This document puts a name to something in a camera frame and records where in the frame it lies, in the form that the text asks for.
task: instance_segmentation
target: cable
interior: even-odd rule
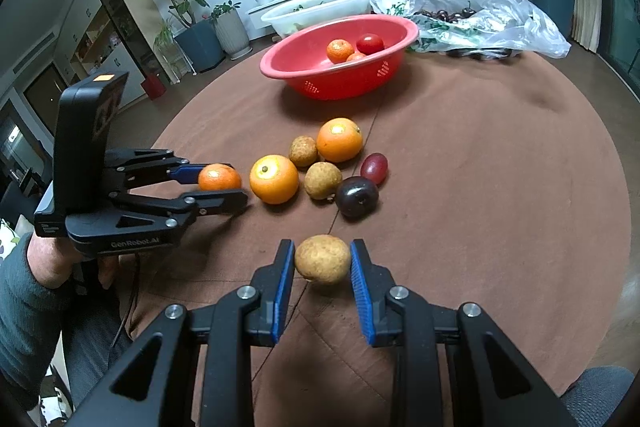
[[[131,293],[129,295],[129,305],[127,306],[127,313],[126,315],[124,315],[124,318],[120,323],[120,327],[116,332],[116,336],[113,337],[111,346],[109,346],[109,354],[107,355],[107,369],[111,367],[111,354],[113,353],[113,348],[117,344],[118,339],[120,338],[122,331],[124,330],[124,326],[129,320],[129,315],[131,314],[131,311],[134,307],[134,301],[135,301],[135,306],[138,305],[138,293],[140,292],[140,254],[135,253],[134,255],[136,256],[136,267],[133,272],[133,281],[131,283]]]

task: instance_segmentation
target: floor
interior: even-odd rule
[[[270,37],[252,41],[252,54],[269,45]],[[232,62],[226,59],[211,71],[197,76],[187,75],[180,84],[169,87],[158,100],[143,100],[127,108],[111,125],[110,146],[151,147],[194,96],[241,60]],[[567,58],[549,61],[582,91],[596,109],[616,144],[625,169],[633,227],[630,262],[609,332],[591,363],[623,365],[637,372],[640,369],[640,103],[603,60],[578,44],[572,46]]]

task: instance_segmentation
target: plastic bag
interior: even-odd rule
[[[371,0],[371,6],[376,13],[415,22],[420,35],[411,48],[421,53],[465,50],[501,58],[512,55],[510,50],[528,50],[563,58],[571,47],[554,22],[528,0]],[[418,13],[452,14],[467,7],[477,13],[455,23]]]

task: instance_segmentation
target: red plastic basket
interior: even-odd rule
[[[332,64],[326,47],[335,39],[355,46],[366,33],[379,35],[385,49],[367,58]],[[388,82],[402,63],[404,49],[418,38],[418,26],[391,15],[357,15],[295,33],[274,45],[260,62],[262,74],[284,80],[318,100],[351,98]]]

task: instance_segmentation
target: teal sleeve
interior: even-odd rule
[[[31,234],[0,264],[0,371],[25,410],[38,402],[40,383],[56,349],[70,283],[41,286],[27,263]]]

